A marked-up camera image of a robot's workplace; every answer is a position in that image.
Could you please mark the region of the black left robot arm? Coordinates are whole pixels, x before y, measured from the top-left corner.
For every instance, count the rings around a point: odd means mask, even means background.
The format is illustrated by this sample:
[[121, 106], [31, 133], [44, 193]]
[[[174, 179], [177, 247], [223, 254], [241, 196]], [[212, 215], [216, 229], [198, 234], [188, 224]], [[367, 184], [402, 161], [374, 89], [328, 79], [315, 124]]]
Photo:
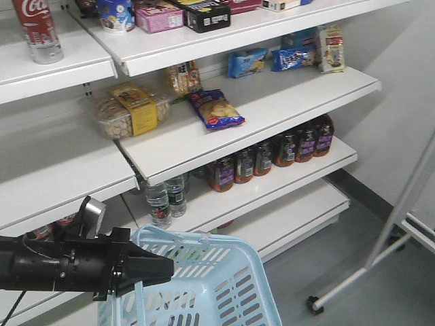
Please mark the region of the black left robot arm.
[[1, 238], [1, 288], [8, 291], [86, 292], [94, 301], [105, 301], [136, 284], [166, 283], [174, 270], [172, 259], [133, 243], [128, 228], [60, 241]]

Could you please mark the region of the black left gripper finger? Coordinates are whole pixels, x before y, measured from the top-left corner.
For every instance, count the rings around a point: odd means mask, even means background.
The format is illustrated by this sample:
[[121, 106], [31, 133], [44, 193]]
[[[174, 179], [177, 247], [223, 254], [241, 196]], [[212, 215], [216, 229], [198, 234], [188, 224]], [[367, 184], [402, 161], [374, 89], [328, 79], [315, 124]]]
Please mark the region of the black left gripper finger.
[[142, 287], [167, 283], [174, 275], [172, 259], [146, 251], [129, 242], [118, 258], [117, 296], [131, 292], [135, 284]]

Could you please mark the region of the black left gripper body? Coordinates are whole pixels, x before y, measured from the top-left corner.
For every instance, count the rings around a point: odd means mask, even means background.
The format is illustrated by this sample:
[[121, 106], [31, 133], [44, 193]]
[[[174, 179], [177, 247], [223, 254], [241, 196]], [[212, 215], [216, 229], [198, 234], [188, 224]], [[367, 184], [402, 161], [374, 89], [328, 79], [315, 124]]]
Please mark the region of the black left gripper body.
[[131, 291], [126, 280], [127, 251], [131, 230], [114, 228], [110, 235], [74, 240], [67, 245], [66, 290], [92, 292], [93, 300], [105, 301]]

